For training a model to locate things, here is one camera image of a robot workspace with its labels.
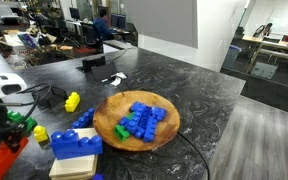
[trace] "small black object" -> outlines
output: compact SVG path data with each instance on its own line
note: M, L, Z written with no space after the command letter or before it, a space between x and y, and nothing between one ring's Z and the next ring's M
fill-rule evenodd
M40 94L40 97L43 97L45 93L47 93L49 87L44 87L38 90L38 93ZM36 99L36 93L33 92L32 96L34 100ZM68 99L66 91L63 89L60 89L58 87L52 86L51 91L45 96L44 99L41 99L38 102L38 106L40 107L47 107L47 108L53 108L59 103L65 102Z
M114 79L115 77L112 77L112 75L117 73L114 62L106 64L104 66L98 66L98 67L93 66L92 71L95 79L100 81Z
M84 73L90 72L92 71L93 66L102 66L106 64L105 56L102 56L97 59L83 60L82 64L83 66L77 67L76 69Z

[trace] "wooden bowl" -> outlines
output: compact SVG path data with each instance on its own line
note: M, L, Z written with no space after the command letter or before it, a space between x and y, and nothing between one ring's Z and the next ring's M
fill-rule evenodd
M157 124L153 142L144 143L132 135L121 142L113 132L121 118L130 113L135 101L167 110L166 117ZM180 127L180 116L174 105L160 95L146 91L125 91L108 97L98 106L93 124L97 133L111 146L128 151L147 151L162 146L174 137Z

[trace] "black marble table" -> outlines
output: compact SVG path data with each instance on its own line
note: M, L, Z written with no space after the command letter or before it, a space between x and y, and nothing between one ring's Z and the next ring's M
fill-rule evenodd
M52 134L57 130L65 131L88 108L96 107L117 92L154 92L175 105L181 117L179 131L202 151L209 162L244 81L143 49L129 49L105 56L107 61L115 59L117 70L128 76L117 87L95 81L92 73L83 74L76 70L85 58L17 71L29 86L50 82L68 93L77 91L81 96L80 107L75 113L66 113L61 104L53 109L36 109L32 117ZM28 95L11 95L4 99L12 102L19 100L30 101L32 98ZM27 108L10 109L25 113ZM29 140L5 179L49 178L54 161L52 151L42 150L32 136ZM97 169L109 180L201 179L204 171L202 159L180 136L147 152L126 152L105 144Z

